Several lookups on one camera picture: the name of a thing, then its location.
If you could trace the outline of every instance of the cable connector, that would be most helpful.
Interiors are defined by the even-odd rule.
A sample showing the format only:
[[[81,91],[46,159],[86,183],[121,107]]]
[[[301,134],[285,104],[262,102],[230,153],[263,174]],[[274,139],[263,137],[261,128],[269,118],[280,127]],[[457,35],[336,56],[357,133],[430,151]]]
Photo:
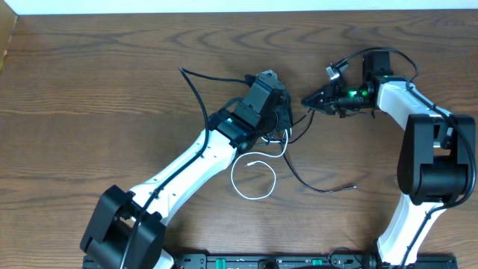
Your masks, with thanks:
[[[257,164],[258,162],[261,162],[261,161],[251,161],[244,166],[251,166],[251,165]]]
[[[333,81],[341,76],[341,73],[349,66],[347,62],[344,62],[340,65],[330,64],[326,68],[327,73],[329,74],[330,80]]]
[[[342,190],[343,190],[343,191],[348,191],[348,190],[355,190],[356,188],[357,188],[357,186],[351,185],[351,186],[348,186],[348,187],[343,188]]]

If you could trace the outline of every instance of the green terminal block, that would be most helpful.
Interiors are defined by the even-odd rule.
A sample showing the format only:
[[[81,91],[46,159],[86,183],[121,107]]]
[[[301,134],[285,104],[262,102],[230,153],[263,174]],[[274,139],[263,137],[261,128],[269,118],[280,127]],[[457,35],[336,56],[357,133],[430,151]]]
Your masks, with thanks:
[[[312,265],[322,265],[322,260],[320,260],[320,259],[312,260]]]
[[[226,269],[226,259],[216,259],[216,269]]]

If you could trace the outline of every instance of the white cable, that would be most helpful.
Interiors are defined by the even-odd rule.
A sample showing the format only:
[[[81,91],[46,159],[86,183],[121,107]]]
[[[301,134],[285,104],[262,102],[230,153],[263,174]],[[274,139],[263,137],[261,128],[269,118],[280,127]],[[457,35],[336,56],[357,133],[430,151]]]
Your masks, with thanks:
[[[237,191],[237,193],[239,195],[241,195],[243,198],[245,199],[248,199],[248,200],[259,200],[259,199],[263,199],[263,198],[266,198],[268,197],[269,195],[272,194],[272,192],[274,191],[274,188],[276,187],[276,181],[277,181],[277,177],[276,177],[276,172],[274,171],[274,169],[269,165],[267,164],[265,161],[252,161],[252,162],[249,162],[248,164],[246,164],[246,166],[251,166],[251,165],[254,165],[254,164],[264,164],[266,165],[267,167],[269,167],[269,169],[272,171],[273,175],[274,175],[274,183],[272,185],[272,188],[270,189],[269,193],[262,196],[262,197],[247,197],[245,196],[244,194],[242,194],[239,190],[238,190],[238,187],[236,187],[236,184],[234,183],[234,168],[236,166],[236,163],[239,161],[240,158],[244,157],[244,156],[247,156],[247,155],[252,155],[252,154],[259,154],[259,155],[263,155],[263,156],[266,156],[266,157],[270,157],[270,158],[279,158],[279,157],[282,157],[285,153],[285,150],[287,149],[287,144],[289,142],[289,135],[288,135],[288,132],[285,131],[285,146],[284,146],[284,149],[282,150],[281,154],[279,155],[269,155],[269,154],[266,154],[266,153],[263,153],[263,152],[248,152],[248,153],[244,153],[242,154],[241,156],[239,156],[235,161],[234,161],[234,164],[232,165],[232,169],[231,169],[231,183],[232,183],[232,187],[234,187],[234,189]]]
[[[268,142],[268,143],[282,143],[282,141],[279,141],[279,140],[267,140],[264,137],[261,137],[261,138],[264,142]]]

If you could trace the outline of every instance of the wood grain surface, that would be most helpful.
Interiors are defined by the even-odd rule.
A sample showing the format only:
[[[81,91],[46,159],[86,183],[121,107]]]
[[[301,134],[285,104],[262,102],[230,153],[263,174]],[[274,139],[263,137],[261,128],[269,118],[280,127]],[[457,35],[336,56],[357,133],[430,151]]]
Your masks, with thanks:
[[[0,73],[16,23],[16,14],[0,0]]]
[[[328,83],[327,64],[369,46],[404,51],[420,65],[419,91],[478,116],[476,10],[22,16],[0,77],[0,268],[80,268],[79,242],[99,195],[149,179],[191,145],[202,115],[178,67],[231,78],[273,69],[298,118],[301,98]],[[405,61],[392,61],[396,74],[412,74]],[[350,65],[350,84],[360,82],[360,61]],[[209,113],[248,91],[193,82]],[[357,191],[310,192],[282,159],[269,159],[275,191],[247,201],[226,170],[179,210],[166,246],[371,250],[398,203],[402,138],[384,114],[317,115],[288,155],[313,186],[354,182]],[[239,167],[236,176],[251,196],[267,193],[272,180],[260,167]],[[454,253],[460,268],[478,268],[477,195],[438,219],[422,253]]]

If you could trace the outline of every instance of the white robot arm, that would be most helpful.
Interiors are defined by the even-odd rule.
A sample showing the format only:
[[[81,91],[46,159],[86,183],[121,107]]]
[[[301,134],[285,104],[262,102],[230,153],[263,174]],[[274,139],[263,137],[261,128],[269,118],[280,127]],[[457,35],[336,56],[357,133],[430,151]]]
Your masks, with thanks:
[[[259,137],[291,127],[291,98],[276,74],[266,71],[248,78],[246,98],[233,99],[212,114],[193,145],[159,174],[127,193],[114,185],[100,197],[80,244],[88,256],[104,269],[173,266],[172,256],[160,250],[166,226],[179,208]],[[234,111],[228,111],[235,102]],[[133,228],[122,218],[135,220]]]
[[[471,195],[476,177],[475,122],[434,105],[411,79],[394,76],[389,52],[408,60],[416,78],[416,64],[402,52],[365,49],[328,67],[331,83],[305,98],[302,105],[329,115],[337,112],[341,118],[348,117],[348,111],[379,109],[405,130],[397,168],[402,194],[391,223],[376,242],[380,263],[401,268],[415,263],[420,244],[438,216]],[[363,84],[347,87],[341,73],[350,58],[361,54]],[[450,149],[450,155],[435,156],[434,148]]]

